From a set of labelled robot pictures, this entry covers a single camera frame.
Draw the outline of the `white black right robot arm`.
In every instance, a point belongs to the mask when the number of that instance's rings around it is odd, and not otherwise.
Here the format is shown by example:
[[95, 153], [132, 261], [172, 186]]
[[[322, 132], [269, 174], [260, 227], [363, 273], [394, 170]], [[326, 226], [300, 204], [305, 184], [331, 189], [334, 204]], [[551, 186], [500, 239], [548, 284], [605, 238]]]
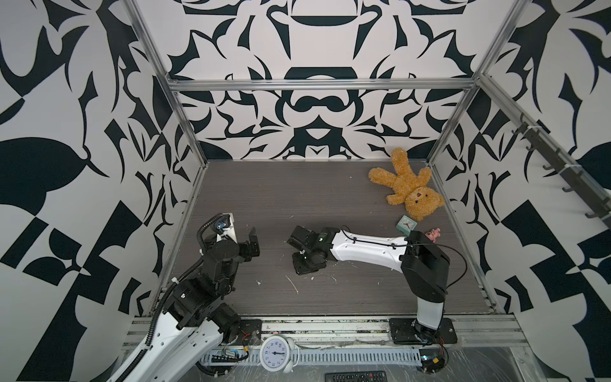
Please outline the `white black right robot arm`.
[[417, 298], [417, 313], [412, 319], [389, 320], [394, 344], [458, 343], [452, 321], [444, 317], [448, 288], [453, 285], [449, 281], [450, 257], [424, 233], [384, 238], [335, 228], [315, 232], [298, 226], [287, 243], [296, 249], [292, 260], [299, 275], [318, 272], [329, 261], [361, 262], [401, 273]]

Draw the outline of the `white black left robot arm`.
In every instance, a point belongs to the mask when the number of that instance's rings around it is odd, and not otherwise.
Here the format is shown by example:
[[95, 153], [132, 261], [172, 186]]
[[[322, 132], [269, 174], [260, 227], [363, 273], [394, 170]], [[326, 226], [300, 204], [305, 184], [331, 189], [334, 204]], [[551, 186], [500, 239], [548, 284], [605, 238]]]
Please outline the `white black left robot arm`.
[[178, 381], [210, 350], [235, 340], [240, 315], [224, 302], [240, 264], [259, 256], [251, 230], [240, 242], [231, 213], [218, 213], [196, 233], [198, 260], [173, 278], [151, 317], [144, 339], [111, 381]]

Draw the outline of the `small teal alarm clock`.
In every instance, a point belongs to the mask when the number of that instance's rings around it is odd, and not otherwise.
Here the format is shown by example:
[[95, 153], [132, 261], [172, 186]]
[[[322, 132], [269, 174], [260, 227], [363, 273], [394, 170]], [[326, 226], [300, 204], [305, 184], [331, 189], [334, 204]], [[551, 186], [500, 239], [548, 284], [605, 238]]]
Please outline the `small teal alarm clock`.
[[409, 236], [415, 231], [418, 222], [408, 216], [402, 216], [396, 224], [396, 229], [402, 232], [405, 236]]

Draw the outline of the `green circuit board left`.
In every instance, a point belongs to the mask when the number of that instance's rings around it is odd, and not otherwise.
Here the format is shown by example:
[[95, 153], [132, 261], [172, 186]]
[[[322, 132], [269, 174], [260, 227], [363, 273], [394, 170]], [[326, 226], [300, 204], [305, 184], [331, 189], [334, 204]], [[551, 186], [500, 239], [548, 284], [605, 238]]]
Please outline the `green circuit board left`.
[[219, 354], [215, 354], [210, 357], [211, 363], [238, 363], [240, 361], [246, 361], [250, 356], [248, 347], [242, 351], [239, 350], [223, 350]]

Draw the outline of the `white round alarm clock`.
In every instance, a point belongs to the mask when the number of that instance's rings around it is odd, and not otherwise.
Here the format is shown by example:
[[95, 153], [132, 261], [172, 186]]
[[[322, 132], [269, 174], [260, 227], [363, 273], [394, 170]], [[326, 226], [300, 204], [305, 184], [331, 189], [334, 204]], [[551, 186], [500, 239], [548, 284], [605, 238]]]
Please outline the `white round alarm clock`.
[[259, 361], [268, 372], [293, 372], [300, 361], [301, 350], [290, 338], [274, 334], [259, 349]]

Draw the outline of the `brown teddy bear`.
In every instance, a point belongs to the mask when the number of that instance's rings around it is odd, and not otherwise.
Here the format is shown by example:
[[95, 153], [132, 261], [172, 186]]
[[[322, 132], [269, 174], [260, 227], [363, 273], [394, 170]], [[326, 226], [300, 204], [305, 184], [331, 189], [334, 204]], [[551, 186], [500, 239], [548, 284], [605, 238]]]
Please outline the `brown teddy bear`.
[[396, 148], [391, 153], [394, 173], [380, 167], [369, 171], [369, 180], [386, 186], [392, 194], [386, 196], [389, 205], [403, 205], [410, 219], [420, 222], [445, 206], [441, 194], [428, 186], [432, 177], [430, 167], [423, 167], [418, 173], [412, 170], [407, 151]]

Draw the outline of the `small pink toy figure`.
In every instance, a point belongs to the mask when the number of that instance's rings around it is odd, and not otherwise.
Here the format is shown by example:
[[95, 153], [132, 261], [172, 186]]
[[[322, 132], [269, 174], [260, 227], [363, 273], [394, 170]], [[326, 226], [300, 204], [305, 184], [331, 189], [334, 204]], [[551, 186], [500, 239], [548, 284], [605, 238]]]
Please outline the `small pink toy figure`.
[[426, 232], [426, 237], [433, 243], [436, 242], [436, 240], [441, 236], [441, 229], [437, 228], [437, 229], [431, 229], [428, 232]]

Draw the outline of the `black remote control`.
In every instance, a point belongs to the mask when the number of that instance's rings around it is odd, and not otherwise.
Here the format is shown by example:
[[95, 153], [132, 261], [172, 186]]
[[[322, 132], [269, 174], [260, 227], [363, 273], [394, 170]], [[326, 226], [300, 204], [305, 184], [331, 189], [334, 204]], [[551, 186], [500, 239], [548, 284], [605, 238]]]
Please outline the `black remote control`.
[[388, 382], [384, 371], [329, 372], [324, 382]]

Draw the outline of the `black electronics box right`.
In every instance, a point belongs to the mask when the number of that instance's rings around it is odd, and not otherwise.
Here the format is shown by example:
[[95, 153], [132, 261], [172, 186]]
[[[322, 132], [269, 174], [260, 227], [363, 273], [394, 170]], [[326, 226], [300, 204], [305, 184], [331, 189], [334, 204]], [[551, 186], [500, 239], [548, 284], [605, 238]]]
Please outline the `black electronics box right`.
[[421, 350], [418, 371], [424, 374], [436, 374], [445, 369], [449, 363], [449, 354], [444, 348], [437, 350]]

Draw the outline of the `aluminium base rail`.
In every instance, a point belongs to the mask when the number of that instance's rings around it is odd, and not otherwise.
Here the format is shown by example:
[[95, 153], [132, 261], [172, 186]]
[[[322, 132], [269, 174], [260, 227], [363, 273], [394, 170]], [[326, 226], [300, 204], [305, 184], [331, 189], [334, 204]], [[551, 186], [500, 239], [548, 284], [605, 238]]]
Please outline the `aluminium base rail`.
[[[458, 347], [527, 347], [528, 340], [512, 315], [448, 315]], [[256, 337], [291, 337], [307, 348], [346, 345], [394, 347], [390, 316], [263, 316]]]

